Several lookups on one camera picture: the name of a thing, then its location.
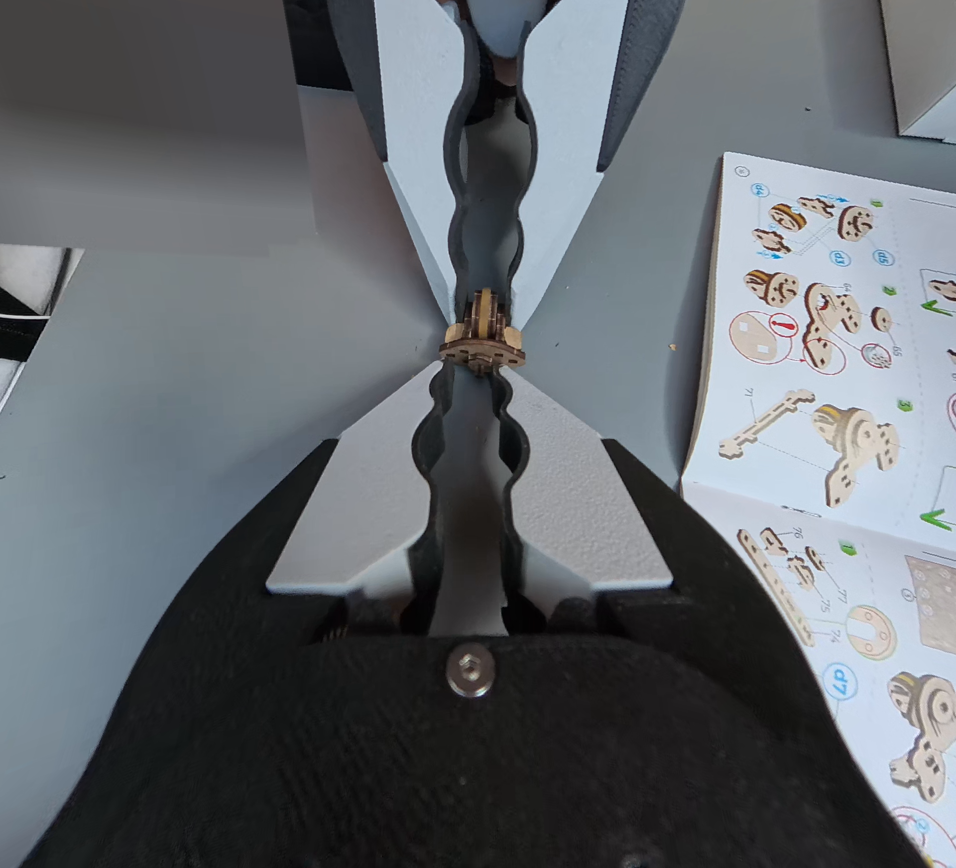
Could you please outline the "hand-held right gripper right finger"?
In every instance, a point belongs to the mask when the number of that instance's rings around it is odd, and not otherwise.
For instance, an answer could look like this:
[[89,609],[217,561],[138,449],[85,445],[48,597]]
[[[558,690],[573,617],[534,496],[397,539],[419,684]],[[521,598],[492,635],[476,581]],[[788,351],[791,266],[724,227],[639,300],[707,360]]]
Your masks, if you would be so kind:
[[601,436],[524,380],[489,377],[499,420],[501,572],[510,635],[541,632],[558,606],[661,590],[672,575]]

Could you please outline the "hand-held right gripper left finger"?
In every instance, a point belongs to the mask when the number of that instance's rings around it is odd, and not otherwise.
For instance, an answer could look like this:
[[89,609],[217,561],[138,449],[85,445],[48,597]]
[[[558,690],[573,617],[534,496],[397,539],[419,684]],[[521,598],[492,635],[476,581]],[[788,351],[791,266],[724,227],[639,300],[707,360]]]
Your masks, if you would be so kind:
[[444,566],[432,472],[445,449],[454,366],[434,362],[339,438],[269,578],[274,594],[405,602],[424,635]]

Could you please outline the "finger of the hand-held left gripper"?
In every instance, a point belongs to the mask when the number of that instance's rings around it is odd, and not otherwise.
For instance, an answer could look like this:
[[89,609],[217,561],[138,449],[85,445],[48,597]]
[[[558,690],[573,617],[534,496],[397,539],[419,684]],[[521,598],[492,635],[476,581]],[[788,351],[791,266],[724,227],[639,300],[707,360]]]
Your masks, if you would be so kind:
[[511,324],[526,327],[598,190],[598,171],[628,0],[560,0],[531,30],[522,97],[534,132],[532,177],[518,207],[523,246]]
[[384,168],[439,307],[460,312],[466,266],[461,147],[479,80],[472,29],[436,0],[374,0],[387,147]]

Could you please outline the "small wooden puzzle assembly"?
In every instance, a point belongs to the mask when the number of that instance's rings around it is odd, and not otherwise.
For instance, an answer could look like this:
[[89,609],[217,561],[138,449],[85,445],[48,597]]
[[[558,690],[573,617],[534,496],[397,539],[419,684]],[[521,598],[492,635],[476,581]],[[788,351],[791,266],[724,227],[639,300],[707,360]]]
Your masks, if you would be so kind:
[[478,375],[502,366],[521,367],[526,360],[521,331],[508,325],[504,306],[489,288],[474,292],[463,320],[448,327],[439,355]]

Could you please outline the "grey desk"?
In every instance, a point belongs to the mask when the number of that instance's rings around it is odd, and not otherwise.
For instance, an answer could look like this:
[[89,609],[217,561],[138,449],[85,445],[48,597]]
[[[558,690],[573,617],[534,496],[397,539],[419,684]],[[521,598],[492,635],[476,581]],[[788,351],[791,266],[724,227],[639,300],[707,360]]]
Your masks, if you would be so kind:
[[[528,378],[670,484],[724,151],[954,190],[897,136],[878,0],[687,0],[532,318]],[[170,600],[443,330],[351,95],[281,0],[2,0],[2,240],[87,248],[2,413],[2,866]]]

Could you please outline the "puzzle instruction booklet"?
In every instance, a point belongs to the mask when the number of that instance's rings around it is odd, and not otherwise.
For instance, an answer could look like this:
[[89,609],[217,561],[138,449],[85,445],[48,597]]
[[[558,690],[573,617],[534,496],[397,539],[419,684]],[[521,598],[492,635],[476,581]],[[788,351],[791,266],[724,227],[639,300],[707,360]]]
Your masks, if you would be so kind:
[[921,857],[954,866],[954,195],[726,153],[710,289],[684,497]]

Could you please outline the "white box of rubber rings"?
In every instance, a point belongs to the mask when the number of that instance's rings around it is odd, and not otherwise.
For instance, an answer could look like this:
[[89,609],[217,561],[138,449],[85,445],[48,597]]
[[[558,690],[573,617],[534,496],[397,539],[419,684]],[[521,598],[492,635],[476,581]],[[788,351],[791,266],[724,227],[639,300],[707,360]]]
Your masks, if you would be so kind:
[[955,0],[880,0],[901,135],[955,142]]

